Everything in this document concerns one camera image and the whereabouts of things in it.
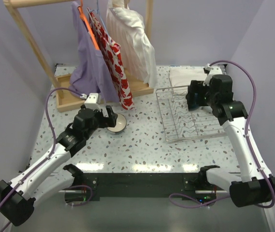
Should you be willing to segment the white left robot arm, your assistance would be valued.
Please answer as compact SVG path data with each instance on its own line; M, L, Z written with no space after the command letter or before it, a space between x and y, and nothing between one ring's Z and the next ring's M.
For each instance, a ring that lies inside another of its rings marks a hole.
M26 222L34 212L37 187L60 165L67 162L84 146L97 129L115 127L117 114L110 105L107 116L102 109L82 105L51 148L34 164L9 182L0 181L0 212L15 226Z

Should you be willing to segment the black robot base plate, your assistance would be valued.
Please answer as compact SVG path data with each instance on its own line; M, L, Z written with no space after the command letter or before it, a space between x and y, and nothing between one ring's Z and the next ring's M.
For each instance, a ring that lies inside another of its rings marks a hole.
M217 198L223 190L215 186L197 183L197 173L84 173L76 177L73 186L87 185L85 188L65 190L65 201L85 202L103 197L167 198L172 193L181 193L205 203Z

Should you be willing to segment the blue white dotted bowl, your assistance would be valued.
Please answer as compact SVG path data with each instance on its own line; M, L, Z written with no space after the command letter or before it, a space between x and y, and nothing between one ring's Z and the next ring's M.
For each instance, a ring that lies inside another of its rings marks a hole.
M112 134L119 134L124 131L127 125L127 120L124 115L117 114L116 126L108 127L107 130Z

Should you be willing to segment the dark teal bowl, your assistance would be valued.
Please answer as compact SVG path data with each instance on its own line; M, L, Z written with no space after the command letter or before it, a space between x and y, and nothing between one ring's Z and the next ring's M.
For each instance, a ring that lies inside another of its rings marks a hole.
M199 104L198 104L198 94L195 93L194 98L193 98L193 102L192 102L192 104L190 105L189 110L190 110L190 111L195 111L195 110L199 109L199 107L200 107L200 106L199 106Z

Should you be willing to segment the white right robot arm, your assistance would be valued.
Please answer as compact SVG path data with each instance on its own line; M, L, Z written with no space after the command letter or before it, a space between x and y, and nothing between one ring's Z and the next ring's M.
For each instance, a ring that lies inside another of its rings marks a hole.
M198 106L211 108L226 132L240 166L240 176L226 172L217 165L202 167L196 180L199 187L208 190L215 185L227 191L237 207L272 207L275 204L275 176L253 139L245 106L233 98L232 78L217 74L209 82L192 80L186 100L189 109Z

